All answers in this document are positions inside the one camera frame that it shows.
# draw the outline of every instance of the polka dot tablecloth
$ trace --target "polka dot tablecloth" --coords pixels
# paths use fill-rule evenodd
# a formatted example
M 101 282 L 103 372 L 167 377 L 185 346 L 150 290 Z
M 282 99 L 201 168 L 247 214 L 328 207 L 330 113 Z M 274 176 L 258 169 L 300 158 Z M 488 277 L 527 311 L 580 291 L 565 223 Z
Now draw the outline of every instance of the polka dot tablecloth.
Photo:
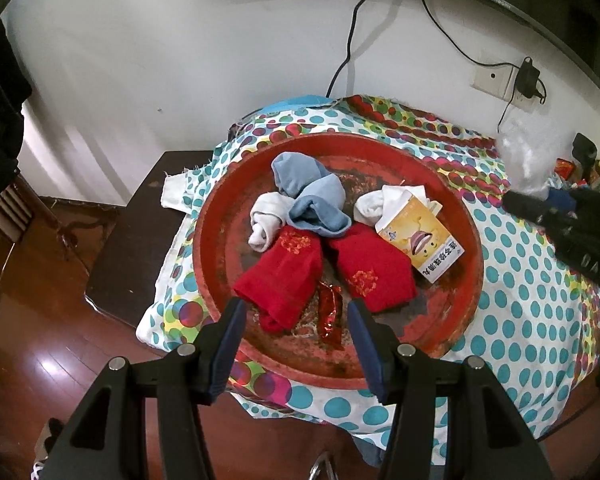
M 192 238 L 205 197 L 227 168 L 259 148 L 287 137 L 348 132 L 407 150 L 448 179 L 475 219 L 484 256 L 484 288 L 474 320 L 443 359 L 482 356 L 533 434 L 555 422 L 573 388 L 597 360 L 594 329 L 600 290 L 555 259 L 544 233 L 502 209 L 509 187 L 494 140 L 382 98 L 352 96 L 321 108 L 254 114 L 235 124 L 234 140 L 216 147 L 208 165 L 181 179 L 190 225 L 158 282 L 155 304 L 137 335 L 171 350 L 193 341 L 211 322 L 192 268 Z M 288 380 L 237 355 L 229 390 L 254 417 L 294 416 L 329 422 L 385 448 L 393 406 L 368 390 L 328 390 Z M 446 456 L 446 399 L 436 399 L 433 463 Z

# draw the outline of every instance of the power adapter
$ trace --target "power adapter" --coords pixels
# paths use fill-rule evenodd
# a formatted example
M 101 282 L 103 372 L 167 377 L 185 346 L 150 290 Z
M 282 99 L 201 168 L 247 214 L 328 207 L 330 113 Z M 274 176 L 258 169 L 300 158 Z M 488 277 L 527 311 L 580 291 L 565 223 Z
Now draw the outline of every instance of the power adapter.
M 539 97 L 542 104 L 546 99 L 546 94 L 543 95 L 538 91 L 539 77 L 540 71 L 534 66 L 534 60 L 527 56 L 520 65 L 514 81 L 514 88 L 527 99 Z

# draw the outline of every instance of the silver bolt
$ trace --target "silver bolt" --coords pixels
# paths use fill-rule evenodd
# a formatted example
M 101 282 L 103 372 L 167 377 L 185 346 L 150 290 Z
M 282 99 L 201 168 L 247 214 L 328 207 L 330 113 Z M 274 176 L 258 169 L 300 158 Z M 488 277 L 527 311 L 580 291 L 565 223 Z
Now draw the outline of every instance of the silver bolt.
M 398 345 L 398 354 L 402 357 L 413 357 L 416 355 L 416 347 L 409 343 L 402 343 Z
M 481 370 L 484 368 L 484 360 L 477 355 L 469 356 L 466 363 L 474 370 Z
M 196 351 L 196 347 L 191 343 L 184 343 L 178 346 L 178 355 L 187 356 L 193 354 Z
M 126 361 L 123 357 L 114 357 L 111 361 L 109 361 L 109 370 L 121 370 L 125 367 Z

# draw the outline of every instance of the red candy wrapper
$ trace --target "red candy wrapper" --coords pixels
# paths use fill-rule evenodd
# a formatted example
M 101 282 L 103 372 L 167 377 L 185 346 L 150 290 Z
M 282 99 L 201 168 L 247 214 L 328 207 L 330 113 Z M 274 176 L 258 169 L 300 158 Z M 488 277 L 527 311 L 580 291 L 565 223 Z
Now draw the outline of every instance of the red candy wrapper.
M 342 288 L 318 283 L 318 335 L 323 343 L 342 350 Z

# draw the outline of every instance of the table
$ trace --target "table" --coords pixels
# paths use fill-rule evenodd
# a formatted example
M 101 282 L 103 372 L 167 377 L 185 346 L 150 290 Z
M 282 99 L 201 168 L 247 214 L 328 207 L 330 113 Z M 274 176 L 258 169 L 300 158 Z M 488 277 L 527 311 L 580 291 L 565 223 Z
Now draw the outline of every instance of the table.
M 120 214 L 91 269 L 84 297 L 98 312 L 137 327 L 183 213 L 160 206 L 164 175 L 202 166 L 212 151 L 164 152 Z

